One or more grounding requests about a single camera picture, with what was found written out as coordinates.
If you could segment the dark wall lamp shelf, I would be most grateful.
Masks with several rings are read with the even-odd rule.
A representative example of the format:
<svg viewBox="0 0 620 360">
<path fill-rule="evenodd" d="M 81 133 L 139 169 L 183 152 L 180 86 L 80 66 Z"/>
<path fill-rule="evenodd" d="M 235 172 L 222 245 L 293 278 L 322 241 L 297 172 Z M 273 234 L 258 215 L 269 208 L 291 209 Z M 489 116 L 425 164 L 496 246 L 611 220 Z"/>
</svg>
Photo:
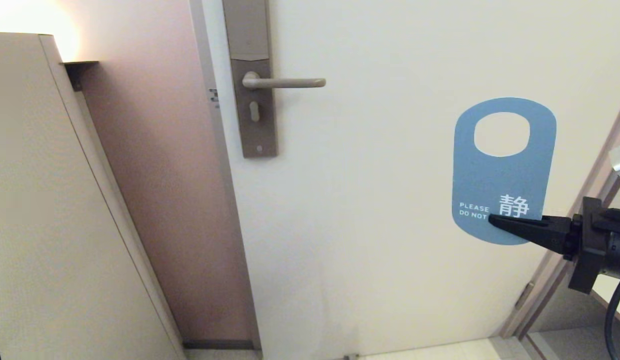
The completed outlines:
<svg viewBox="0 0 620 360">
<path fill-rule="evenodd" d="M 88 69 L 97 66 L 99 63 L 99 61 L 95 60 L 71 61 L 62 63 L 74 92 L 83 91 L 83 86 L 81 83 L 82 76 Z"/>
</svg>

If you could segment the grey-brown door lock plate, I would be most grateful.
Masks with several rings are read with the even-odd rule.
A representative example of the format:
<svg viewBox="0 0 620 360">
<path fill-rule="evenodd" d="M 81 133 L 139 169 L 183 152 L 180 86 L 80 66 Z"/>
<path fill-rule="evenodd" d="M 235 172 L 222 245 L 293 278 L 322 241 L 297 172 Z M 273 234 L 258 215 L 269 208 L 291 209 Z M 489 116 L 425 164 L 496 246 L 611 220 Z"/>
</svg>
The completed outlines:
<svg viewBox="0 0 620 360">
<path fill-rule="evenodd" d="M 275 158 L 278 153 L 274 92 L 251 89 L 244 76 L 272 76 L 268 0 L 221 0 L 227 30 L 237 123 L 244 158 Z"/>
</svg>

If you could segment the white room door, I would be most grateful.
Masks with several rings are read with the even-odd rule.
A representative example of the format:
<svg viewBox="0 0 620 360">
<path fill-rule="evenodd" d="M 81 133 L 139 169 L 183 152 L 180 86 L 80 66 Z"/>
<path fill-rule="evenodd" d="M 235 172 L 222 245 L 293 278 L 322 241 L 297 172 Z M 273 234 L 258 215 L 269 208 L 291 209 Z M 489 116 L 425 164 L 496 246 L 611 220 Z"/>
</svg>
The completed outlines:
<svg viewBox="0 0 620 360">
<path fill-rule="evenodd" d="M 568 215 L 620 110 L 620 0 L 268 0 L 278 155 L 244 158 L 223 0 L 212 68 L 266 360 L 337 360 L 496 335 L 547 250 L 452 215 L 456 123 L 497 98 L 556 117 L 542 215 Z M 527 121 L 476 126 L 493 157 Z"/>
</svg>

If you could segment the beige cabinet panel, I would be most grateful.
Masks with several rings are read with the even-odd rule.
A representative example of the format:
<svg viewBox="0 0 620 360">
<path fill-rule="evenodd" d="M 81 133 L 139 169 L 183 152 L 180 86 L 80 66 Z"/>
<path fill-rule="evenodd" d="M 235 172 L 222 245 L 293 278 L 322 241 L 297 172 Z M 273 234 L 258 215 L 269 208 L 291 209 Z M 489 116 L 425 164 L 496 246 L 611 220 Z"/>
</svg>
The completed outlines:
<svg viewBox="0 0 620 360">
<path fill-rule="evenodd" d="M 185 360 L 52 35 L 0 32 L 0 360 Z"/>
</svg>

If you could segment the dark wall baseboard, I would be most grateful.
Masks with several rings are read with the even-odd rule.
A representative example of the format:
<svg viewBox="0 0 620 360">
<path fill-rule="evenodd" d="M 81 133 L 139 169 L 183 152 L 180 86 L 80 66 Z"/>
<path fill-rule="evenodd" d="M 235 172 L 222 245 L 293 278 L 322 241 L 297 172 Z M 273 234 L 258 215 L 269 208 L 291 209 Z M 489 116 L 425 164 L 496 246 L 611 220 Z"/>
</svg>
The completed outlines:
<svg viewBox="0 0 620 360">
<path fill-rule="evenodd" d="M 183 341 L 182 345 L 188 350 L 256 350 L 250 340 L 236 339 L 208 339 L 202 341 Z"/>
</svg>

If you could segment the white door hanger sign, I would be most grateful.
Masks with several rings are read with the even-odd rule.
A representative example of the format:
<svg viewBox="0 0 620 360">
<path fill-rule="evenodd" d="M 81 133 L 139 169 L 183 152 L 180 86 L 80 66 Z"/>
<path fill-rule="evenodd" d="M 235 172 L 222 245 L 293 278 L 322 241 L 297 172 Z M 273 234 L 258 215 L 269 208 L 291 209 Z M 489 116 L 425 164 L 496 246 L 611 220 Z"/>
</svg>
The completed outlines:
<svg viewBox="0 0 620 360">
<path fill-rule="evenodd" d="M 525 148 L 513 155 L 489 155 L 475 143 L 479 121 L 500 113 L 520 116 L 529 126 Z M 527 243 L 490 224 L 489 216 L 541 219 L 556 136 L 555 115 L 536 101 L 493 98 L 465 110 L 454 131 L 451 201 L 454 223 L 468 235 L 491 244 Z"/>
</svg>

